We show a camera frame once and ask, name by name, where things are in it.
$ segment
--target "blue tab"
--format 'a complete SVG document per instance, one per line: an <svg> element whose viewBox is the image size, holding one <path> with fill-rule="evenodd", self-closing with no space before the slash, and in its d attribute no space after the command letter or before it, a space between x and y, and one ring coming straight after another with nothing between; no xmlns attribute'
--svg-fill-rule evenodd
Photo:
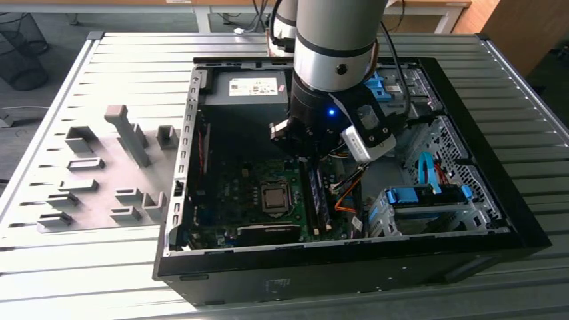
<svg viewBox="0 0 569 320"><path fill-rule="evenodd" d="M375 207L375 208L373 209L373 211L371 211L371 214L370 214L370 222L373 221L373 218L375 217L377 212L379 212L379 208L378 208L378 207Z"/></svg>
<svg viewBox="0 0 569 320"><path fill-rule="evenodd" d="M397 203L397 199L394 197L394 194L393 194L391 190L387 190L385 192L385 194L387 196L387 202L389 202L389 204L391 205L393 203Z"/></svg>
<svg viewBox="0 0 569 320"><path fill-rule="evenodd" d="M461 187L463 196L466 197L467 200L470 200L474 197L474 194L471 193L470 187L467 185L463 185Z"/></svg>
<svg viewBox="0 0 569 320"><path fill-rule="evenodd" d="M397 188L393 189L397 196L397 203L418 202L415 188Z"/></svg>

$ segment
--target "cpu socket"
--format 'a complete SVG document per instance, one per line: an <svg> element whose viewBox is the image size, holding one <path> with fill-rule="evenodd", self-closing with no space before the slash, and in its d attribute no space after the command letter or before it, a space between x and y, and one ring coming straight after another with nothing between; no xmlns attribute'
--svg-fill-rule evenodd
<svg viewBox="0 0 569 320"><path fill-rule="evenodd" d="M289 210L287 183L262 184L259 186L262 212L273 218L281 217Z"/></svg>

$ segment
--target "gray block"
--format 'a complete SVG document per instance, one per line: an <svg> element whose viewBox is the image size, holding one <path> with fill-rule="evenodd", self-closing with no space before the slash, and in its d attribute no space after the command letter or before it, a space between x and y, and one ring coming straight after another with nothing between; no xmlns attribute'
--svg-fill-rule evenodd
<svg viewBox="0 0 569 320"><path fill-rule="evenodd" d="M168 198L164 192L158 194L158 203L154 203L150 198L150 195L148 193L144 193L142 210L146 212L150 219L153 220L161 219L161 215L166 207L166 202L168 202Z"/></svg>
<svg viewBox="0 0 569 320"><path fill-rule="evenodd" d="M105 167L105 162L101 158L80 158L72 159L68 162L66 168L69 171L101 169Z"/></svg>
<svg viewBox="0 0 569 320"><path fill-rule="evenodd" d="M45 228L66 226L73 222L73 218L62 211L38 216L37 223Z"/></svg>
<svg viewBox="0 0 569 320"><path fill-rule="evenodd" d="M156 140L158 141L160 149L177 149L177 134L172 125L161 125L156 131Z"/></svg>
<svg viewBox="0 0 569 320"><path fill-rule="evenodd" d="M13 123L12 116L0 109L0 128L9 128Z"/></svg>
<svg viewBox="0 0 569 320"><path fill-rule="evenodd" d="M117 222L138 221L142 217L133 206L110 209L110 218Z"/></svg>
<svg viewBox="0 0 569 320"><path fill-rule="evenodd" d="M58 191L94 191L98 188L98 183L93 179L61 181L57 187Z"/></svg>
<svg viewBox="0 0 569 320"><path fill-rule="evenodd" d="M122 205L140 204L142 202L142 193L137 188L116 189L114 197Z"/></svg>
<svg viewBox="0 0 569 320"><path fill-rule="evenodd" d="M126 118L128 109L125 105L109 105L105 112L105 120L116 127L121 137L121 144L130 152L138 167L148 167L150 159L144 151L144 144L140 142L140 136L134 133L132 125Z"/></svg>
<svg viewBox="0 0 569 320"><path fill-rule="evenodd" d="M53 208L74 207L77 205L78 199L69 191L66 191L48 195L45 202Z"/></svg>
<svg viewBox="0 0 569 320"><path fill-rule="evenodd" d="M132 124L132 132L134 132L134 135L136 135L140 143L142 144L142 148L146 148L148 147L148 140L145 139L142 129L140 128L140 125L137 123Z"/></svg>
<svg viewBox="0 0 569 320"><path fill-rule="evenodd" d="M65 135L65 143L74 153L92 152L89 141L97 139L88 126L70 127Z"/></svg>

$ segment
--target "aluminum table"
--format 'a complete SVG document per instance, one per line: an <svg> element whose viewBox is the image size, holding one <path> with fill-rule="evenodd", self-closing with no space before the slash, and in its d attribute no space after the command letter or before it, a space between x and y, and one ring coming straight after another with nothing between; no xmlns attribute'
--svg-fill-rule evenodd
<svg viewBox="0 0 569 320"><path fill-rule="evenodd" d="M196 310L150 279L157 225L38 233L29 208L42 208L37 190L57 181L40 166L48 150L69 156L60 135L74 121L97 127L93 114L120 103L142 130L180 129L192 58L263 56L265 36L106 33L84 44L0 200L2 319L566 319L567 130L491 42L473 35L393 38L399 55L438 59L553 247L447 286Z"/></svg>

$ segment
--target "wooden desk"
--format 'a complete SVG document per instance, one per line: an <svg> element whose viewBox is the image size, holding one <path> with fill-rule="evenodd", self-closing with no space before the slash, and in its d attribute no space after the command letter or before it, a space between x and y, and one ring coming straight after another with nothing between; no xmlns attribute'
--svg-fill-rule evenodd
<svg viewBox="0 0 569 320"><path fill-rule="evenodd" d="M405 16L434 17L434 33L450 33L462 9L471 0L406 0ZM250 0L0 0L0 11L5 12L58 12L58 13L169 13L188 12L196 14L198 32L212 32L210 13L253 13ZM269 0L266 13L271 10L274 0ZM385 10L386 19L398 20L402 12L401 2Z"/></svg>

